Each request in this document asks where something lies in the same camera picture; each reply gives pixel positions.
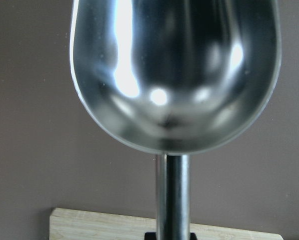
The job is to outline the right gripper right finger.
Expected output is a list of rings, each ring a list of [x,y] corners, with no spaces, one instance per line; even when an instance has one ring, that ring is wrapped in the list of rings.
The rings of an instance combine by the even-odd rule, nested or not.
[[[197,236],[194,232],[190,233],[190,240],[197,240]]]

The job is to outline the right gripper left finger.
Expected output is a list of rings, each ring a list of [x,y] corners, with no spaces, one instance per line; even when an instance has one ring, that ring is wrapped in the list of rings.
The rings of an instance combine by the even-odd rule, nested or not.
[[[144,234],[144,240],[157,240],[157,236],[155,232],[146,232]]]

